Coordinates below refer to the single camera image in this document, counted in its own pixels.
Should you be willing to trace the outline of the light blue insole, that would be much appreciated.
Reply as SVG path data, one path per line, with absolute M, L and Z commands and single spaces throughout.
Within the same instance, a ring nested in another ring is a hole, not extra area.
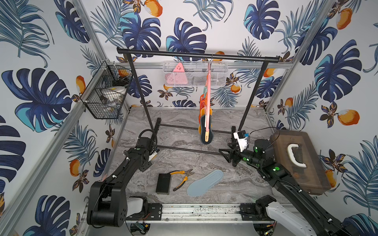
M 224 177 L 223 171 L 214 170 L 205 177 L 194 181 L 187 188 L 187 195 L 199 197 L 207 193 L 212 187 L 217 185 Z

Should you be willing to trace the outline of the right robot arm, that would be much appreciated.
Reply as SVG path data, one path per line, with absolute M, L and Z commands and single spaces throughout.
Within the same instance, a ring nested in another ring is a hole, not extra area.
M 285 196 L 299 211 L 300 217 L 286 210 L 273 197 L 256 200 L 253 217 L 271 219 L 296 236 L 358 236 L 352 223 L 342 223 L 320 206 L 297 183 L 292 174 L 274 159 L 274 149 L 269 140 L 257 139 L 252 150 L 240 147 L 220 149 L 219 153 L 234 167 L 243 161 L 255 168 L 271 187 Z

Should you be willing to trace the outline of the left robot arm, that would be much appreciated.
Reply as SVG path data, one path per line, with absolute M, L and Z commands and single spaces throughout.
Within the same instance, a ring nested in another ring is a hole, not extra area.
M 137 170 L 152 166 L 157 149 L 157 135 L 151 129 L 142 131 L 135 147 L 124 151 L 125 159 L 104 181 L 90 188 L 87 223 L 96 227 L 121 227 L 127 219 L 126 187 Z

